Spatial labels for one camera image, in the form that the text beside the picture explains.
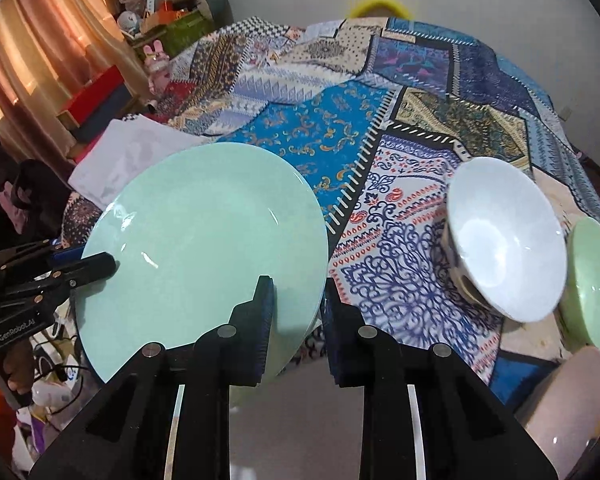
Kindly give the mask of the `person's left hand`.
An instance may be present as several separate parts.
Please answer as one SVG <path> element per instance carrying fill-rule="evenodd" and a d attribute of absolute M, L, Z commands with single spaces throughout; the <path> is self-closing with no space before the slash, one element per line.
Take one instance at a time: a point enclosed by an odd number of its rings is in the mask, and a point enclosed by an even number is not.
<path fill-rule="evenodd" d="M 19 394 L 29 393 L 34 381 L 34 357 L 30 341 L 23 339 L 11 346 L 3 368 L 10 390 Z"/>

